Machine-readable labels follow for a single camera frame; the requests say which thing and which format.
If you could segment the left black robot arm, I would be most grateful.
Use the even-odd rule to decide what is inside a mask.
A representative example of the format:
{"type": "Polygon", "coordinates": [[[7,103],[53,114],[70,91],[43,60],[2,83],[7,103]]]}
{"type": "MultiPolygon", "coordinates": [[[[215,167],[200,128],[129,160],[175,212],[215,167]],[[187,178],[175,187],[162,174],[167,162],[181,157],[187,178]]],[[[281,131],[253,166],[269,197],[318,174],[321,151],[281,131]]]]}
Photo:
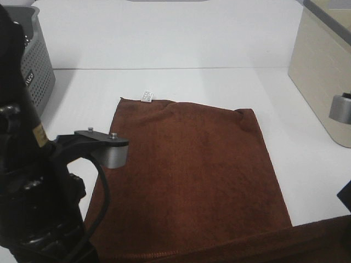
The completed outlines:
{"type": "Polygon", "coordinates": [[[98,262],[67,164],[102,147],[74,134],[49,141],[21,74],[22,26],[1,9],[1,245],[17,262],[98,262]]]}

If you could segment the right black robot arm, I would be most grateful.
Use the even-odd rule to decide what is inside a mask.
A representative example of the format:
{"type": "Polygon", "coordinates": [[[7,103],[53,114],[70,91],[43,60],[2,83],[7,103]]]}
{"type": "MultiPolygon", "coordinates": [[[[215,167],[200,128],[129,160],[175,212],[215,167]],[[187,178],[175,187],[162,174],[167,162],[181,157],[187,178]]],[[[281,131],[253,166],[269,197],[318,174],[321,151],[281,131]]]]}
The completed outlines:
{"type": "Polygon", "coordinates": [[[351,211],[351,181],[349,181],[337,194],[338,199],[351,211]]]}

